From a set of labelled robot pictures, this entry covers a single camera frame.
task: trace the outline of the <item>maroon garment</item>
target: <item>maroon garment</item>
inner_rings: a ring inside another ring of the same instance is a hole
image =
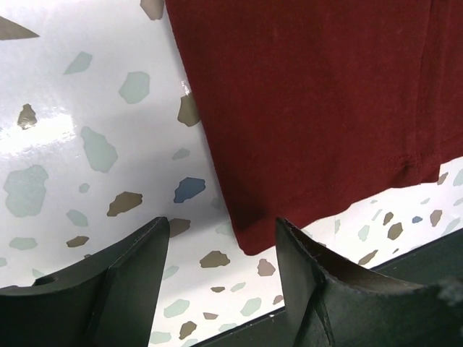
[[[246,254],[463,155],[462,2],[167,0]]]

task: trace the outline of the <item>terrazzo pattern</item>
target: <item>terrazzo pattern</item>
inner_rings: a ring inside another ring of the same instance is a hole
[[[274,248],[237,246],[163,0],[4,0],[0,15],[0,286],[29,286],[165,215],[152,346],[193,346],[281,307]],[[462,215],[460,158],[437,184],[390,189],[305,232],[373,267]]]

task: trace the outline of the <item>folded cloth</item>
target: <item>folded cloth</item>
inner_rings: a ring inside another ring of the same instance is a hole
[[[303,227],[463,155],[440,151],[463,122],[439,125],[462,116],[458,1],[167,0],[246,254],[275,244],[277,216]]]

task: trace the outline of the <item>black plastic part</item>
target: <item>black plastic part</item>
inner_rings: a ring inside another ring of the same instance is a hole
[[[463,229],[389,260],[373,270],[421,284],[463,273]],[[282,307],[251,322],[204,340],[195,347],[291,347],[292,337]]]
[[[156,218],[31,287],[0,289],[2,347],[146,347],[169,243]]]

